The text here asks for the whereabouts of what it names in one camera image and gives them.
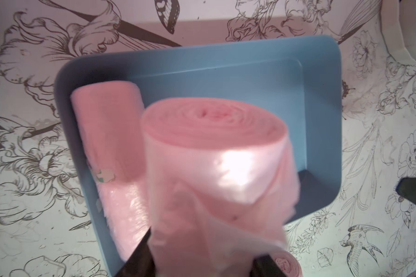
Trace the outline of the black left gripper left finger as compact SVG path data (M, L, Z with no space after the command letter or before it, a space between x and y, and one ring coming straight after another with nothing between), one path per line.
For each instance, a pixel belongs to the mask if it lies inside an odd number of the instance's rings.
M156 267L148 246L151 229L148 229L139 245L115 277L155 277Z

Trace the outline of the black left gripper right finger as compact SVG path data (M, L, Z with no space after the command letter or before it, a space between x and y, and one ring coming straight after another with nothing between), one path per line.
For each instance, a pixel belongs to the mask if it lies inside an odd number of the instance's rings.
M270 255L264 255L253 260L249 277L286 277L286 275Z

